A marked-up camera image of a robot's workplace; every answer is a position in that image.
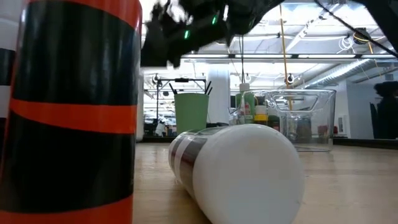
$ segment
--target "plastic container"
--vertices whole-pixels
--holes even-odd
[[[209,96],[202,93],[174,95],[177,133],[206,128]]]
[[[292,223],[304,171],[292,143],[267,126],[245,124],[179,135],[169,163],[214,224]]]
[[[253,94],[250,94],[248,92],[244,96],[245,97],[244,101],[242,101],[242,95],[250,90],[250,84],[241,83],[239,85],[239,90],[240,93],[235,95],[235,105],[236,107],[244,108],[245,112],[242,111],[242,114],[244,115],[244,123],[252,124],[254,122],[256,99]]]
[[[250,90],[244,93],[242,105],[246,95],[267,102],[267,125],[279,130],[298,151],[332,149],[335,90]]]

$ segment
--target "straw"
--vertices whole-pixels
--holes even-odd
[[[169,86],[170,86],[170,88],[172,89],[172,91],[173,91],[174,95],[176,95],[176,94],[177,94],[177,91],[173,89],[173,86],[172,86],[172,84],[171,84],[171,83],[169,83]]]
[[[205,87],[205,94],[207,94],[207,95],[208,95],[207,91],[209,90],[210,85],[211,85],[211,81],[209,82],[209,85],[207,85],[207,87]]]
[[[207,93],[208,96],[210,96],[210,93],[211,93],[212,90],[213,90],[213,87],[211,87],[209,92]]]

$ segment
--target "white bottle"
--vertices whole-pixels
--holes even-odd
[[[169,147],[169,163],[213,224],[289,224],[301,205],[297,151],[267,126],[182,133]]]

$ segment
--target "cable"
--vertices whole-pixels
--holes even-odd
[[[372,49],[371,43],[368,42],[368,45],[369,45],[369,50],[370,50],[371,53],[373,54],[373,49]],[[379,65],[377,64],[377,61],[376,61],[375,59],[373,59],[373,60],[374,60],[374,64],[376,65],[376,67],[379,68]]]
[[[340,47],[341,50],[337,53],[339,54],[340,52],[342,52],[344,50],[349,50],[352,48],[353,45],[354,45],[354,41],[351,38],[343,37],[338,42],[338,46]]]
[[[244,55],[244,42],[243,42],[243,35],[242,35],[242,45],[241,45],[241,37],[239,36],[239,49],[241,51],[241,61],[242,61],[242,83],[245,83],[244,81],[244,66],[243,66],[243,55]]]
[[[360,40],[360,41],[363,41],[363,42],[365,42],[365,43],[369,43],[369,40],[359,38],[359,37],[357,37],[355,34],[353,35],[353,38],[355,38],[355,39],[357,39],[357,40]]]
[[[238,69],[236,69],[236,66],[235,66],[235,63],[234,63],[234,60],[232,60],[231,58],[229,58],[230,60],[231,60],[231,62],[232,62],[232,66],[235,68],[235,72],[237,73],[237,74],[239,74],[239,72],[238,72]]]
[[[353,47],[351,47],[351,49],[353,50],[353,53],[356,54],[355,50]],[[368,80],[370,80],[368,74],[366,74],[365,70],[363,69],[362,65],[359,65],[359,67],[361,68],[362,72],[365,74],[366,78],[368,78]]]
[[[342,20],[340,17],[336,16],[334,13],[332,13],[329,9],[327,9],[325,6],[323,6],[323,4],[321,4],[319,2],[319,0],[313,0],[319,7],[321,7],[323,10],[325,10],[327,13],[329,13],[333,18],[335,18],[337,21],[341,22],[344,26],[346,26],[347,28],[349,28],[351,31],[356,32],[356,33],[361,33],[359,30],[355,29],[354,27],[352,27],[351,25],[349,25],[348,23],[346,23],[344,20]],[[373,40],[372,38],[366,37],[365,35],[361,35],[362,38],[364,38],[367,41],[370,41],[372,44],[380,47],[381,49],[385,50],[387,53],[395,56],[396,58],[398,58],[398,54],[393,52],[392,50],[388,49],[387,47],[383,46],[382,44],[380,44],[379,42]]]

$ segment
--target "orange stripe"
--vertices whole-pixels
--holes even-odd
[[[0,211],[3,224],[131,224],[132,196],[97,208],[54,214],[21,214]]]
[[[28,2],[35,1],[67,1],[101,9],[127,22],[140,32],[138,29],[141,27],[142,9],[139,0],[28,0]]]
[[[10,110],[32,121],[99,133],[134,134],[137,106],[37,103],[11,98]]]

